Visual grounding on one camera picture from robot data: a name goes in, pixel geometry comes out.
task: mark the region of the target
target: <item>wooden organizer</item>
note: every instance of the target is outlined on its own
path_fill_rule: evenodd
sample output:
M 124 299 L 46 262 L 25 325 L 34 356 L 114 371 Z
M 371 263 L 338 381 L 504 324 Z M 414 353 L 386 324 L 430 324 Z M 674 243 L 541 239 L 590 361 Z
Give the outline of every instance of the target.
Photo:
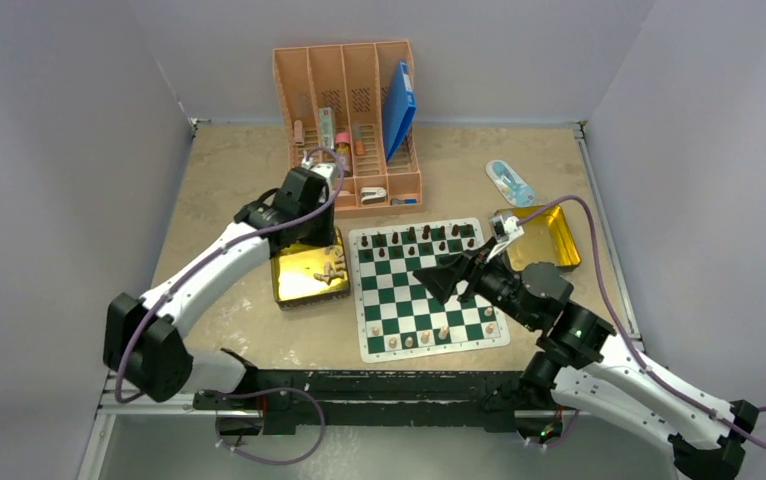
M 351 132 L 359 124 L 365 155 L 356 156 L 351 139 L 353 176 L 345 178 L 347 194 L 336 199 L 338 218 L 416 213 L 424 209 L 421 171 L 410 131 L 386 163 L 381 112 L 398 62 L 405 60 L 415 84 L 409 42 L 358 43 L 274 50 L 274 82 L 289 140 L 289 168 L 303 159 L 304 150 L 318 145 L 318 109 L 333 109 L 334 133 Z M 304 145 L 294 143 L 294 122 L 304 128 Z M 363 187 L 386 189 L 385 202 L 362 204 Z M 415 199 L 411 205 L 391 205 L 392 199 Z

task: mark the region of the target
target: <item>gray floor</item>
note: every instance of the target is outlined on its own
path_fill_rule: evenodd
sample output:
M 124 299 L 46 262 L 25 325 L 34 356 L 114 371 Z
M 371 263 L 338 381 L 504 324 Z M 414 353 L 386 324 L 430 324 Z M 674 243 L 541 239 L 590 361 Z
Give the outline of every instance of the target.
M 674 479 L 653 447 L 596 418 L 543 455 L 517 435 L 476 428 L 333 427 L 312 457 L 289 467 L 259 465 L 215 449 L 206 417 L 119 417 L 101 478 L 139 479 Z M 250 439 L 248 451 L 276 458 L 302 453 L 317 430 Z

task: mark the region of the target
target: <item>table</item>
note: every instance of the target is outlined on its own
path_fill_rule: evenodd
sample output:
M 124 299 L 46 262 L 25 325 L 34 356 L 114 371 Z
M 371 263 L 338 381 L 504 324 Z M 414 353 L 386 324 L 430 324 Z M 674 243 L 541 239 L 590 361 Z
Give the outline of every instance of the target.
M 414 139 L 424 179 L 422 213 L 337 220 L 347 239 L 358 228 L 476 217 L 488 218 L 509 204 L 485 174 L 486 162 L 506 160 L 536 190 L 537 203 L 574 193 L 593 211 L 586 165 L 571 128 L 416 127 Z M 154 275 L 161 283 L 210 245 L 245 204 L 279 186 L 288 168 L 281 127 L 202 125 Z M 588 225 L 576 205 L 564 206 L 582 264 L 567 276 L 572 299 L 607 318 L 592 264 Z M 598 223 L 599 247 L 610 298 L 627 321 L 616 272 Z M 537 334 L 508 321 L 505 347 L 395 362 L 363 363 L 353 298 L 283 312 L 273 300 L 269 264 L 256 268 L 219 299 L 186 338 L 189 348 L 228 348 L 260 368 L 366 370 L 522 370 L 536 351 Z

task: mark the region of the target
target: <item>pink cap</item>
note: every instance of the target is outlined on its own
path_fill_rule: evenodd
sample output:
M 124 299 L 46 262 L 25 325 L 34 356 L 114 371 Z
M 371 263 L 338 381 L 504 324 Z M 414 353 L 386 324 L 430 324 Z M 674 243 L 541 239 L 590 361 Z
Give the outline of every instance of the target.
M 339 132 L 336 134 L 336 143 L 351 144 L 351 134 L 348 132 Z

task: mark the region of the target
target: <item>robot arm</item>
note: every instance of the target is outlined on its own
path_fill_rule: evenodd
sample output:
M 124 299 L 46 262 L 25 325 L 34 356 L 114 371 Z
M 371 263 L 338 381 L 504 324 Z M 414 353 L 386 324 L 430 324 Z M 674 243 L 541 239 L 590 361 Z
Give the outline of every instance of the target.
M 536 353 L 525 369 L 522 400 L 557 404 L 590 412 L 629 430 L 674 455 L 675 465 L 690 478 L 733 478 L 744 457 L 744 438 L 654 382 L 667 384 L 750 432 L 759 415 L 745 401 L 727 402 L 681 380 L 642 352 L 629 350 L 612 325 L 570 300 L 573 286 L 549 263 L 510 270 L 498 256 L 511 239 L 522 235 L 516 218 L 495 217 L 494 238 L 477 250 L 447 257 L 437 267 L 414 272 L 430 294 L 446 303 L 457 283 L 468 286 L 459 300 L 481 295 L 530 331 L 540 331 Z M 645 369 L 636 358 L 642 358 Z M 488 402 L 508 402 L 490 398 Z
M 157 402 L 180 391 L 232 391 L 245 374 L 244 363 L 224 352 L 190 353 L 183 339 L 227 289 L 283 248 L 295 242 L 322 247 L 334 243 L 332 206 L 308 221 L 294 222 L 335 194 L 337 173 L 327 163 L 305 162 L 290 170 L 281 188 L 244 206 L 219 238 L 179 273 L 138 299 L 126 293 L 116 297 L 107 311 L 104 363 L 118 368 L 136 328 L 153 312 L 124 377 Z

